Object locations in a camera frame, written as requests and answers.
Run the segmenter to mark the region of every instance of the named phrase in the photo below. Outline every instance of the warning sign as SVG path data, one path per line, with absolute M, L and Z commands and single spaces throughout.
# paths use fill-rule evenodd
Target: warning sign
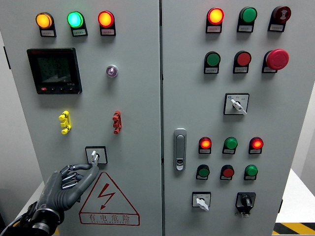
M 113 179 L 100 173 L 80 212 L 81 224 L 140 225 L 140 215 Z

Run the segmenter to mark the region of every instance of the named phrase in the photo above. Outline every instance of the robotic hand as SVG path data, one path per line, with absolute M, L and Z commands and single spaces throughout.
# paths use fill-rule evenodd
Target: robotic hand
M 16 227 L 7 227 L 0 236 L 48 236 L 53 235 L 64 220 L 64 211 L 80 202 L 82 194 L 98 174 L 96 156 L 89 165 L 69 165 L 55 171 L 45 184 L 37 203 L 30 205 L 28 212 L 20 217 Z M 73 172 L 89 170 L 85 176 Z

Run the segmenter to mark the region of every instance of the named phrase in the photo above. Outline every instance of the green indicator light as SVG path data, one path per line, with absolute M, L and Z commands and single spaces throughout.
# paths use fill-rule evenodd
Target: green indicator light
M 70 12 L 67 19 L 69 25 L 73 28 L 79 28 L 83 25 L 83 16 L 80 12 Z
M 210 174 L 210 171 L 208 169 L 201 169 L 199 170 L 199 175 L 201 177 L 207 177 Z
M 210 65 L 210 66 L 215 66 L 215 65 L 218 65 L 220 62 L 220 56 L 216 53 L 211 53 L 208 55 L 207 57 L 207 63 Z
M 233 150 L 233 149 L 235 149 L 235 148 L 237 147 L 237 140 L 236 140 L 236 138 L 233 138 L 233 137 L 227 138 L 227 139 L 225 140 L 225 142 L 224 142 L 224 145 L 225 145 L 228 149 Z
M 256 9 L 253 8 L 253 7 L 243 8 L 243 10 L 241 11 L 241 18 L 246 23 L 253 22 L 257 18 L 257 11 L 256 11 Z
M 258 174 L 258 169 L 255 165 L 249 165 L 246 167 L 245 173 L 249 176 L 255 176 Z

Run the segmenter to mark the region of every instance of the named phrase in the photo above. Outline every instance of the orange indicator light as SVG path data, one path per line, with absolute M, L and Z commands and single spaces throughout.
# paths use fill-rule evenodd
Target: orange indicator light
M 40 28 L 48 29 L 53 23 L 52 16 L 47 12 L 38 13 L 36 23 Z
M 251 146 L 254 149 L 261 149 L 264 146 L 264 142 L 261 138 L 254 138 L 251 141 Z
M 104 28 L 111 27 L 114 21 L 114 16 L 110 11 L 102 11 L 98 15 L 98 22 Z
M 219 25 L 224 18 L 224 12 L 221 8 L 212 8 L 208 13 L 208 21 L 213 25 Z
M 199 144 L 203 149 L 208 149 L 211 147 L 211 140 L 205 137 L 199 141 Z

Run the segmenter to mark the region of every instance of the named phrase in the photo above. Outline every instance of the meter display screen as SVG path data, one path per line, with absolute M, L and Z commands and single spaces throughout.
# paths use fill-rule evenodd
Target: meter display screen
M 82 92 L 74 48 L 28 49 L 27 53 L 38 94 Z

